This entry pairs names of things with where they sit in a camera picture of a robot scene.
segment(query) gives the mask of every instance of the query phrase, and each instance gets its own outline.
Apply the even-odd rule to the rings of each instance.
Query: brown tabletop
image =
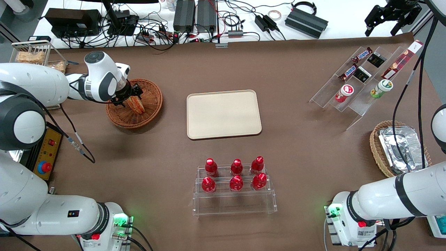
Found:
[[[371,130],[390,120],[416,59],[396,77],[395,88],[380,98],[348,131],[353,113],[323,110],[308,103],[359,46],[389,51],[407,47],[410,34],[392,38],[231,43],[227,49],[196,43],[165,53],[148,47],[102,49],[115,62],[131,66],[130,79],[155,82],[163,93],[159,116],[137,130],[114,126],[105,107],[67,100],[64,107],[96,157],[91,164],[64,141],[54,168],[58,194],[113,201],[135,216],[155,251],[255,250],[323,251],[323,206],[341,191],[384,179],[369,146]],[[91,50],[62,50],[80,62],[69,72],[85,73]],[[418,74],[409,86],[397,120],[417,128]],[[433,163],[445,159],[430,132],[440,105],[423,78],[425,144]],[[257,93],[263,130],[250,137],[190,140],[186,135],[186,97],[191,93],[252,89]],[[58,123],[75,138],[61,111]],[[220,217],[192,215],[196,167],[212,157],[218,164],[234,158],[265,158],[277,195],[278,212]],[[70,236],[27,237],[43,251],[80,250]],[[381,249],[382,239],[374,250]],[[444,250],[446,240],[428,235],[425,219],[398,229],[395,251]],[[335,247],[329,250],[356,250]],[[15,238],[0,238],[0,250],[30,250]]]

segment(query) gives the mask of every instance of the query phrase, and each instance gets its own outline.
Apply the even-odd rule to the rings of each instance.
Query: acrylic stand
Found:
[[[383,80],[381,77],[382,74],[405,51],[405,49],[401,46],[398,47],[398,49],[393,53],[386,51],[382,47],[378,47],[374,51],[387,59],[379,68],[367,61],[367,59],[370,57],[369,55],[359,61],[359,63],[356,63],[357,66],[361,66],[372,75],[364,83],[355,76],[350,76],[346,82],[339,79],[338,77],[353,65],[354,62],[351,60],[351,58],[361,54],[365,50],[366,48],[360,47],[310,100],[310,102],[314,102],[322,108],[325,108],[328,104],[330,104],[340,112],[343,112],[347,107],[349,107],[351,110],[357,113],[358,116],[347,127],[347,130],[358,122],[370,109],[370,107],[378,100],[370,95],[370,91],[375,88],[376,84]],[[351,85],[355,91],[344,102],[339,103],[336,101],[335,95],[344,84]]]
[[[267,184],[261,190],[251,188],[254,176],[249,175],[250,163],[243,164],[242,180],[243,188],[238,192],[229,189],[231,165],[219,166],[219,176],[213,178],[217,190],[213,193],[205,193],[201,188],[203,178],[206,177],[204,166],[197,168],[193,197],[193,215],[223,215],[240,213],[264,213],[277,212],[276,194],[273,183],[268,175],[266,167],[263,172],[267,175]]]

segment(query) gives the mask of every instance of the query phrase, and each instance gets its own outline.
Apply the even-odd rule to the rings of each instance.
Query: red drink bottle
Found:
[[[217,178],[219,176],[219,171],[217,168],[217,163],[211,158],[208,158],[206,160],[206,165],[204,166],[204,169],[206,170],[206,175],[209,177]]]
[[[251,187],[254,190],[260,190],[264,186],[266,186],[266,180],[267,180],[266,174],[261,172],[261,173],[257,174],[256,176],[254,176],[254,179],[252,179],[252,182],[251,182]]]
[[[229,181],[229,188],[233,192],[240,191],[242,189],[242,187],[243,187],[243,180],[242,180],[242,177],[240,177],[239,175],[234,176],[231,179],[231,181]]]
[[[217,190],[215,181],[209,177],[204,177],[203,182],[201,183],[201,188],[207,193],[215,192]]]
[[[231,165],[231,175],[232,176],[242,175],[242,171],[243,171],[242,161],[239,159],[235,159],[234,163],[232,163]]]
[[[263,157],[259,156],[257,157],[251,164],[251,168],[249,169],[250,175],[256,175],[262,172],[263,170]]]

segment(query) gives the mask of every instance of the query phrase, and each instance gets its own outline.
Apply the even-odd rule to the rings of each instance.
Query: woven basket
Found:
[[[380,168],[381,172],[383,172],[387,177],[394,177],[396,174],[391,170],[389,164],[387,163],[386,155],[381,146],[380,139],[378,138],[378,130],[389,126],[392,126],[391,120],[383,121],[375,126],[375,129],[370,134],[370,149],[372,150],[375,162]],[[395,121],[395,126],[405,126],[405,124]],[[424,155],[426,156],[428,166],[431,166],[432,162],[430,161],[430,156],[426,150],[426,146],[424,146]]]
[[[161,109],[163,103],[163,95],[159,87],[152,81],[146,79],[132,79],[129,81],[133,86],[138,84],[142,89],[141,102],[144,106],[145,113],[135,114],[128,105],[115,106],[114,104],[106,105],[108,118],[113,124],[122,128],[138,128],[152,121]]]

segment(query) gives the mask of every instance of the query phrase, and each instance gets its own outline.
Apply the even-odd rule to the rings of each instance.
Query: qr code sticker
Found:
[[[358,238],[370,238],[375,235],[375,229],[373,227],[358,228]]]

